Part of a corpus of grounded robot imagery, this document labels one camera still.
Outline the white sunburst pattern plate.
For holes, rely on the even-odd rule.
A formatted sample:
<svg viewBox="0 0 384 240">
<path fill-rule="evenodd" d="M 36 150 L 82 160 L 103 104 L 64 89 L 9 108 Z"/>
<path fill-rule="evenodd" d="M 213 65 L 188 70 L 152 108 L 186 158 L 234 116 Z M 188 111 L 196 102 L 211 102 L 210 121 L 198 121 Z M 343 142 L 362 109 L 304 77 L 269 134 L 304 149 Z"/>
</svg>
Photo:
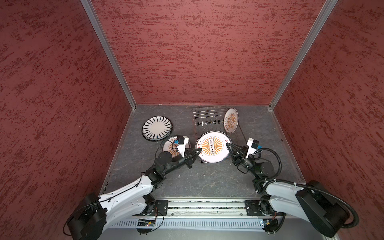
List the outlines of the white sunburst pattern plate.
<svg viewBox="0 0 384 240">
<path fill-rule="evenodd" d="M 166 139 L 166 141 L 163 143 L 163 146 L 162 146 L 162 152 L 169 152 L 173 158 L 180 155 L 178 153 L 178 144 L 174 143 L 176 139 L 177 139 L 177 136 L 170 137 Z M 190 147 L 190 144 L 188 143 L 186 145 L 186 149 L 188 149 L 189 147 Z"/>
</svg>

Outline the white plate blue rim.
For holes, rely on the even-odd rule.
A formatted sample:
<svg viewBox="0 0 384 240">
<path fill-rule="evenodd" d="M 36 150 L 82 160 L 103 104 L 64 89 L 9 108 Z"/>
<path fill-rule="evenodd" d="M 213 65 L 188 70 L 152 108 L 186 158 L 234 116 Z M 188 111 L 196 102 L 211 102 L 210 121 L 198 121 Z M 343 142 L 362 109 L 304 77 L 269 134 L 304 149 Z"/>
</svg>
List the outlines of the white plate blue rim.
<svg viewBox="0 0 384 240">
<path fill-rule="evenodd" d="M 224 117 L 224 129 L 226 133 L 233 133 L 239 124 L 239 114 L 238 111 L 234 108 L 230 108 L 227 110 Z"/>
</svg>

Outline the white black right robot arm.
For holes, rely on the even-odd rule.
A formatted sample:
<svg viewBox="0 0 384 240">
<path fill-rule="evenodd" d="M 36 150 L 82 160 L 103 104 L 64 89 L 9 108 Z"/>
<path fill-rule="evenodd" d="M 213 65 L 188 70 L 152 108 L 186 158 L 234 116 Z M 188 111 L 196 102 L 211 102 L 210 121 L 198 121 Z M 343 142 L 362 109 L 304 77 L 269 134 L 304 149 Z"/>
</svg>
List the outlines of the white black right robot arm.
<svg viewBox="0 0 384 240">
<path fill-rule="evenodd" d="M 356 211 L 329 193 L 321 183 L 278 180 L 282 161 L 274 150 L 257 144 L 240 147 L 227 143 L 226 147 L 238 170 L 254 176 L 255 191 L 261 196 L 257 209 L 263 215 L 282 213 L 300 218 L 329 238 L 334 237 L 339 229 L 353 228 L 358 224 Z"/>
</svg>

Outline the brown rimmed cream plate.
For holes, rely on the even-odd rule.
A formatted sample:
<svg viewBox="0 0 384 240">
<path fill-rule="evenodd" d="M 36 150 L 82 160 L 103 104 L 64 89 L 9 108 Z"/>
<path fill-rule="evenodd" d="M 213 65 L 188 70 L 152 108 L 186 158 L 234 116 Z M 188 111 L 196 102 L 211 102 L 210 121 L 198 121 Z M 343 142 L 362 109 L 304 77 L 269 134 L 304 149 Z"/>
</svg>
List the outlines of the brown rimmed cream plate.
<svg viewBox="0 0 384 240">
<path fill-rule="evenodd" d="M 142 127 L 143 137 L 151 142 L 158 142 L 170 136 L 173 127 Z"/>
</svg>

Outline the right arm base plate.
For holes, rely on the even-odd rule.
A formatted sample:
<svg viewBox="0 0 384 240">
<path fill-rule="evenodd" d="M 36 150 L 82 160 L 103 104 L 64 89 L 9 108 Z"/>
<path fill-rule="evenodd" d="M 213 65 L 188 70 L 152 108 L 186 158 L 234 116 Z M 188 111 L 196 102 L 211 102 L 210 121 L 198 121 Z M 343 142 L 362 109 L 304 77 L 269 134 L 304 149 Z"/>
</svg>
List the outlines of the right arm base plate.
<svg viewBox="0 0 384 240">
<path fill-rule="evenodd" d="M 273 217 L 282 217 L 284 215 L 284 213 L 276 212 L 266 200 L 246 200 L 245 210 L 248 217 L 272 219 Z"/>
</svg>

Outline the white sunburst plate green rim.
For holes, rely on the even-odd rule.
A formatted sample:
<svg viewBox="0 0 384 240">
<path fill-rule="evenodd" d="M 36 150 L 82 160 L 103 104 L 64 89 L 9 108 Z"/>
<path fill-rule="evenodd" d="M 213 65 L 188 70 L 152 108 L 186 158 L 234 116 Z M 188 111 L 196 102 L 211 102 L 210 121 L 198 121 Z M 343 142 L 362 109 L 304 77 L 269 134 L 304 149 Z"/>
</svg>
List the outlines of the white sunburst plate green rim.
<svg viewBox="0 0 384 240">
<path fill-rule="evenodd" d="M 230 155 L 227 143 L 232 143 L 230 137 L 219 131 L 211 131 L 201 135 L 196 143 L 196 149 L 202 149 L 199 154 L 201 162 L 203 164 L 215 164 L 226 159 Z"/>
</svg>

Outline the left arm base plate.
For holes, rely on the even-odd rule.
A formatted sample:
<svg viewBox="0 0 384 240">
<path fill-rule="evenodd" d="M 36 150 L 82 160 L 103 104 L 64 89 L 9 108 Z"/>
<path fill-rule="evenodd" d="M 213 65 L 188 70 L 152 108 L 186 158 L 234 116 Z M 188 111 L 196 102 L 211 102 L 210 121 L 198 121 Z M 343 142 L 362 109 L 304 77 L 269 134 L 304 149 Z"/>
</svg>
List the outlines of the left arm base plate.
<svg viewBox="0 0 384 240">
<path fill-rule="evenodd" d="M 151 216 L 166 216 L 168 212 L 168 205 L 169 201 L 168 200 L 156 200 L 155 201 L 155 206 L 151 212 Z"/>
</svg>

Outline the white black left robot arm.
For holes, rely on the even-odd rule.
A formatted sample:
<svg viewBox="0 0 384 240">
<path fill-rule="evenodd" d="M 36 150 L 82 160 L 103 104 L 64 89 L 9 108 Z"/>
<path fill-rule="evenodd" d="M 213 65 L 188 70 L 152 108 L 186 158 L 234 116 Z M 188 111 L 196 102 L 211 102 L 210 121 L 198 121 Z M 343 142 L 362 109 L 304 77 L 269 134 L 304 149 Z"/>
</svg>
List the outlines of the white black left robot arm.
<svg viewBox="0 0 384 240">
<path fill-rule="evenodd" d="M 134 215 L 148 215 L 155 207 L 151 193 L 166 179 L 167 174 L 193 163 L 201 148 L 186 149 L 183 155 L 173 157 L 162 152 L 154 164 L 132 183 L 104 195 L 94 193 L 83 198 L 67 219 L 63 232 L 74 240 L 96 240 L 110 226 Z"/>
</svg>

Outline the white blue striped plate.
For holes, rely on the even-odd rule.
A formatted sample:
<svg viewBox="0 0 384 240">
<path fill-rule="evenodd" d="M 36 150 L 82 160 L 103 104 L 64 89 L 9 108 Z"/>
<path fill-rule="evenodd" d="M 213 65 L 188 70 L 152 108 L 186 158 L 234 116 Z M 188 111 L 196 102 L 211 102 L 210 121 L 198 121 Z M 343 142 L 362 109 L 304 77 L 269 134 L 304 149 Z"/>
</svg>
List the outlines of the white blue striped plate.
<svg viewBox="0 0 384 240">
<path fill-rule="evenodd" d="M 164 116 L 154 116 L 146 120 L 142 126 L 143 137 L 152 142 L 167 138 L 173 130 L 173 123 Z"/>
</svg>

